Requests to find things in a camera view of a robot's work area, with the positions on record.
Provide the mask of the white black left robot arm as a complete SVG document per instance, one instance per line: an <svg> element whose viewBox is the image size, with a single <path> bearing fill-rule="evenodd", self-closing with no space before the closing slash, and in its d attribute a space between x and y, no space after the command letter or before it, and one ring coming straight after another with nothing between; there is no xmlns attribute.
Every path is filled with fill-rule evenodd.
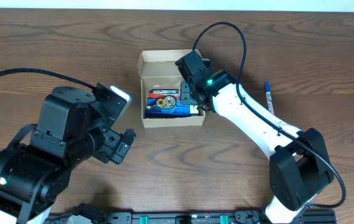
<svg viewBox="0 0 354 224"><path fill-rule="evenodd" d="M54 88L38 123L0 151L0 223L43 223L72 170L94 157L122 163L136 135L112 130L131 97L115 86Z"/></svg>

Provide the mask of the cardboard box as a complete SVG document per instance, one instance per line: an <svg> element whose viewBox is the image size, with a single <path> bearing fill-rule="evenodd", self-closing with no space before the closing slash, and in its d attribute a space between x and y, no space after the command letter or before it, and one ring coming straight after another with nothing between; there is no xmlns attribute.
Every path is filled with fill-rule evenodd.
<svg viewBox="0 0 354 224"><path fill-rule="evenodd" d="M180 89L184 80L175 62L190 53L190 49L143 50L137 61L141 82L141 120L145 128L166 128L178 126L202 126L205 112L186 118L151 118L146 114L147 99L153 89Z"/></svg>

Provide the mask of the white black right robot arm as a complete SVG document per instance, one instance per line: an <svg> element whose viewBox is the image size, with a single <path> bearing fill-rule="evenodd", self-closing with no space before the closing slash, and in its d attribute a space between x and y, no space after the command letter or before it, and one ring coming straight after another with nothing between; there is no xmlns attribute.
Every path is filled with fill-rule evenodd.
<svg viewBox="0 0 354 224"><path fill-rule="evenodd" d="M279 119L223 70L214 73L209 68L182 68L180 73L199 105L235 124L268 158L274 197L264 217L270 223L292 223L313 205L313 198L340 179L316 129L301 131Z"/></svg>

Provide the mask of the gold correction tape dispenser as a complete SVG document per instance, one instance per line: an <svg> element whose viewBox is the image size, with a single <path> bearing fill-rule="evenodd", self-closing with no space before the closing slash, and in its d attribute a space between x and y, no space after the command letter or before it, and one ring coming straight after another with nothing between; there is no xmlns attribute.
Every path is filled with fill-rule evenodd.
<svg viewBox="0 0 354 224"><path fill-rule="evenodd" d="M171 109L176 105L177 100L173 96L156 98L152 103L148 102L149 109Z"/></svg>

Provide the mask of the yellow highlighter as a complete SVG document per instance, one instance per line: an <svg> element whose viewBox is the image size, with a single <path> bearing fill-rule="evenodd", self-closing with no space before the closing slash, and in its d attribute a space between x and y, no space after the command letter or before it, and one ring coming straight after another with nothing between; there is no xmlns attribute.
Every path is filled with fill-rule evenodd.
<svg viewBox="0 0 354 224"><path fill-rule="evenodd" d="M197 105L190 105L190 114L191 115L198 115L199 110L197 108Z"/></svg>

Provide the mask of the blue whiteboard marker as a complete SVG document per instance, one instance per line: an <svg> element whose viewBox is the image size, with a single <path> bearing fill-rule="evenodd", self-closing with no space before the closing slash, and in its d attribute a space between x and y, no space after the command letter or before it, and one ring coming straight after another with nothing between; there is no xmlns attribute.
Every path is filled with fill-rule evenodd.
<svg viewBox="0 0 354 224"><path fill-rule="evenodd" d="M271 87L269 82L264 82L264 90L266 94L268 110L271 114L274 114L274 108L273 108L272 96L271 96Z"/></svg>

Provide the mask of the blue whiteboard eraser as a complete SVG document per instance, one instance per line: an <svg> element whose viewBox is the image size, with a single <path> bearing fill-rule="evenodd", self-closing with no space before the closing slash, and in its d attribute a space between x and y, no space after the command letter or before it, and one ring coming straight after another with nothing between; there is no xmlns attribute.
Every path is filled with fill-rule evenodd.
<svg viewBox="0 0 354 224"><path fill-rule="evenodd" d="M180 100L176 101L176 105L173 108L159 109L151 108L156 104L157 99L147 99L146 114L148 116L167 116L167 117L188 117L190 116L190 106L183 105Z"/></svg>

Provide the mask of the red black stapler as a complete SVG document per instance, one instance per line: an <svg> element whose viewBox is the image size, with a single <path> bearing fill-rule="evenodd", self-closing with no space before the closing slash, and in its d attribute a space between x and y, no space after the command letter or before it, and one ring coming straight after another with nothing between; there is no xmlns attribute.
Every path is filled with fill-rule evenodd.
<svg viewBox="0 0 354 224"><path fill-rule="evenodd" d="M172 96L176 100L180 99L180 93L177 89L166 89L166 90L151 90L149 92L149 98L165 98L167 96Z"/></svg>

